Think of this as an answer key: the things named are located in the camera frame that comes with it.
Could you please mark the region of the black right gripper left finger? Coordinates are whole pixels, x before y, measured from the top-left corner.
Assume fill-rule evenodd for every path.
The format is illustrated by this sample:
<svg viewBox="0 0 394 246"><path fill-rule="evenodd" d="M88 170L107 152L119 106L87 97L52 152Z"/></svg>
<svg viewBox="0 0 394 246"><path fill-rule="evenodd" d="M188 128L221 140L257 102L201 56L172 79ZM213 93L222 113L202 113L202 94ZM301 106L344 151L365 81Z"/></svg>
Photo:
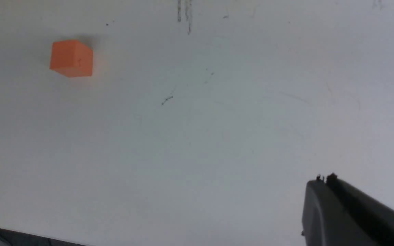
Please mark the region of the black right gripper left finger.
<svg viewBox="0 0 394 246"><path fill-rule="evenodd" d="M306 184L301 221L307 246L378 245L355 223L322 175Z"/></svg>

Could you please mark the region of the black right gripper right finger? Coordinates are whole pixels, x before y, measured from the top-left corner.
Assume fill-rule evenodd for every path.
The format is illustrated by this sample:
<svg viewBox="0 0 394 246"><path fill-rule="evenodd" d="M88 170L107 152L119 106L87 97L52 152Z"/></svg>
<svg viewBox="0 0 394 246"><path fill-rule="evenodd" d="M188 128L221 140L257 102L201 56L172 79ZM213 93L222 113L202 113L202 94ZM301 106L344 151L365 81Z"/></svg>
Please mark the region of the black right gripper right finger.
<svg viewBox="0 0 394 246"><path fill-rule="evenodd" d="M373 199L334 173L326 186L341 203L344 212L379 246L394 246L394 210Z"/></svg>

